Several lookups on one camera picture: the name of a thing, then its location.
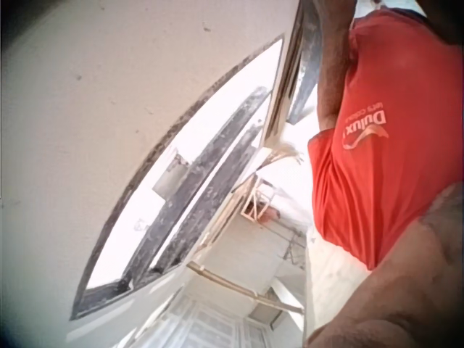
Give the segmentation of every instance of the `man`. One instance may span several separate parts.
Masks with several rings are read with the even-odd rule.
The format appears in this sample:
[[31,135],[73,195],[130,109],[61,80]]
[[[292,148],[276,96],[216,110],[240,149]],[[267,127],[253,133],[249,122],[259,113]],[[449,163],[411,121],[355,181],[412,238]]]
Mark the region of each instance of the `man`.
[[438,3],[352,23],[355,0],[315,2],[315,225],[373,272],[308,347],[448,347],[462,328],[462,32]]

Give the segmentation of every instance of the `window frame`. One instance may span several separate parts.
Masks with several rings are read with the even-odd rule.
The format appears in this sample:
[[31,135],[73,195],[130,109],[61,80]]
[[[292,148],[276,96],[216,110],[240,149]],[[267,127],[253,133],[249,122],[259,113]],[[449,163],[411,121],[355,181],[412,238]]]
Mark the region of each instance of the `window frame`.
[[[163,239],[159,239],[159,238],[157,239],[158,241],[161,241],[159,245],[156,245],[151,240],[151,238],[149,238],[150,231],[151,233],[154,233],[153,226],[157,218],[155,219],[155,222],[152,223],[152,225],[146,232],[146,235],[142,238],[141,243],[139,244],[137,250],[135,251],[121,279],[108,283],[108,284],[104,284],[102,286],[97,286],[96,288],[92,288],[92,289],[86,288],[91,278],[91,275],[94,271],[98,258],[100,254],[102,253],[104,245],[106,244],[106,241],[109,238],[109,235],[111,234],[112,229],[115,226],[115,223],[117,222],[117,219],[119,218],[122,211],[125,209],[126,204],[128,203],[129,199],[132,197],[135,190],[138,188],[139,184],[142,182],[146,174],[152,168],[152,165],[157,161],[157,159],[161,156],[164,150],[166,150],[166,148],[171,144],[172,140],[175,138],[178,132],[182,129],[182,127],[196,114],[196,112],[199,111],[199,109],[209,100],[209,98],[212,95],[215,94],[216,91],[218,91],[222,86],[224,86],[224,84],[227,81],[229,81],[241,69],[247,66],[253,59],[258,57],[261,53],[263,53],[264,51],[269,49],[273,44],[279,41],[282,41],[281,53],[280,53],[280,57],[279,57],[278,65],[277,65],[279,69],[279,67],[281,66],[281,60],[283,59],[282,57],[282,50],[284,46],[284,35],[283,34],[278,36],[274,40],[272,40],[270,43],[264,45],[261,49],[259,49],[252,55],[248,56],[246,59],[240,62],[237,66],[232,68],[228,73],[226,73],[219,81],[217,81],[205,93],[203,93],[200,99],[194,105],[192,105],[184,115],[182,115],[178,119],[178,121],[162,137],[161,141],[153,148],[153,150],[150,151],[149,155],[144,160],[143,164],[140,166],[140,168],[137,170],[134,177],[130,180],[129,184],[125,188],[123,195],[118,200],[113,211],[111,212],[106,223],[104,224],[104,227],[102,228],[100,236],[91,253],[91,256],[88,259],[87,265],[80,279],[80,283],[78,285],[78,289],[76,291],[76,295],[75,295],[74,302],[72,305],[72,312],[71,312],[70,320],[77,320],[77,319],[83,318],[87,315],[90,315],[93,312],[96,312],[102,308],[105,308],[108,305],[111,305],[112,303],[119,301],[122,298],[125,298],[126,296],[145,287],[146,285],[152,283],[153,281],[156,281],[161,276],[164,276],[167,273],[177,268],[177,266],[169,268],[165,270],[165,272],[163,273],[153,274],[149,272],[149,266],[150,266],[151,261],[153,260],[153,257],[156,255],[157,251],[162,246],[162,242],[164,242],[165,237],[169,235],[172,227],[178,222],[178,218],[181,216],[181,214],[178,216],[175,223],[170,228],[168,228],[169,231],[167,232],[167,234],[163,236]],[[249,96],[249,98],[247,98],[246,101],[244,101],[244,103],[242,103],[242,105],[234,112],[234,114],[229,118],[229,120],[226,122],[223,128],[221,128],[219,134],[222,135],[223,134],[222,132],[227,131],[227,134],[230,136],[230,138],[225,137],[225,140],[219,143],[219,146],[222,150],[221,152],[219,153],[217,151],[212,152],[212,147],[210,146],[212,145],[212,143],[215,142],[215,139],[217,140],[217,138],[220,138],[219,134],[217,134],[213,138],[213,140],[211,140],[211,142],[208,143],[207,148],[205,148],[205,150],[200,154],[199,158],[200,157],[205,158],[206,156],[209,156],[209,158],[211,158],[212,154],[214,154],[217,158],[215,158],[213,165],[209,165],[207,170],[205,170],[204,177],[202,177],[200,180],[201,183],[200,184],[197,183],[196,188],[194,190],[192,189],[189,190],[191,194],[193,193],[193,195],[190,197],[190,200],[189,200],[190,202],[194,197],[196,197],[196,194],[198,193],[198,190],[204,183],[204,180],[206,180],[208,175],[210,175],[210,173],[215,168],[215,166],[223,158],[223,155],[226,153],[227,149],[233,143],[236,137],[240,134],[244,126],[248,123],[249,120],[251,120],[252,116],[259,109],[262,103],[264,103],[265,100],[268,97],[270,97],[271,94],[274,93],[275,88],[277,86],[277,80],[278,80],[278,74],[276,72],[273,89],[271,91],[267,91],[265,90],[265,88],[261,88],[261,89],[257,88],[257,90],[251,96]],[[227,125],[232,125],[233,127],[227,129],[226,127]],[[228,155],[228,159],[219,168],[218,172],[222,170],[224,173],[232,173],[234,175],[233,178],[231,178],[230,180],[227,180],[227,185],[222,185],[224,188],[228,188],[229,186],[231,186],[225,194],[223,193],[225,189],[221,191],[223,195],[223,200],[227,197],[228,193],[232,189],[232,185],[236,182],[236,180],[239,179],[241,172],[245,169],[245,167],[248,165],[249,161],[251,160],[252,156],[257,151],[257,149],[252,146],[252,142],[262,129],[263,129],[262,125],[259,127],[252,126],[242,136],[239,143],[235,146],[232,152]],[[214,214],[217,212],[217,210],[220,207],[220,203],[222,202],[219,202],[217,206],[213,207],[214,210],[211,210],[209,214],[210,219],[214,217]],[[181,212],[184,211],[187,207],[188,205],[185,204],[183,209],[181,209]],[[201,237],[202,231],[196,232],[196,236],[198,236],[198,238],[196,238],[196,241],[198,241],[198,239]],[[188,255],[192,252],[195,242],[191,244],[191,247],[187,251],[183,250],[183,253],[181,255],[181,262],[179,263],[179,265],[181,265],[182,261],[185,260],[188,257]]]

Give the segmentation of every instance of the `skin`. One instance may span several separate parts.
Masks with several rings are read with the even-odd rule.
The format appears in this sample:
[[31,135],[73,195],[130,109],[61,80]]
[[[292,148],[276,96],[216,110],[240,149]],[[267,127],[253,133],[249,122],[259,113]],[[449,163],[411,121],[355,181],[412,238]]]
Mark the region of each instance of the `skin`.
[[[323,131],[335,127],[343,99],[348,32],[356,1],[315,0],[315,5],[323,31],[318,84],[318,120]],[[459,30],[444,24],[443,18],[449,15],[437,1],[422,0],[420,5],[426,13],[439,12],[429,18],[431,27],[452,43]],[[408,226],[340,313],[316,330],[305,346],[464,347],[462,325],[463,185],[456,183]]]

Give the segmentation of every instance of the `wooden beam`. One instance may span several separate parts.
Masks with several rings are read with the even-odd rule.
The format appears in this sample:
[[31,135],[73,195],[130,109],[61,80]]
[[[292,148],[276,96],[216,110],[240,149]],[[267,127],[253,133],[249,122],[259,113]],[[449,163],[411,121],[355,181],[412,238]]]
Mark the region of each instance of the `wooden beam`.
[[285,312],[295,312],[301,315],[304,314],[303,308],[291,306],[290,304],[286,304],[283,302],[272,301],[267,297],[264,297],[263,295],[257,294],[255,291],[249,290],[247,288],[244,288],[243,286],[232,283],[231,281],[228,281],[227,279],[220,277],[219,275],[214,274],[213,272],[205,270],[202,266],[198,265],[193,261],[189,262],[187,267],[199,276],[204,277],[216,284],[224,286],[227,289],[238,292],[239,294],[250,297],[262,305],[272,307],[277,310],[283,310]]

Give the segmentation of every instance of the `red t-shirt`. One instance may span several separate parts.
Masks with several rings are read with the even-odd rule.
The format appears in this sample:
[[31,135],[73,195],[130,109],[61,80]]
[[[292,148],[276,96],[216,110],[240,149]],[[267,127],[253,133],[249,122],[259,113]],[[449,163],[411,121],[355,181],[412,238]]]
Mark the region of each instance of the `red t-shirt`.
[[463,53],[381,10],[350,34],[334,129],[310,140],[315,225],[374,269],[407,225],[463,179]]

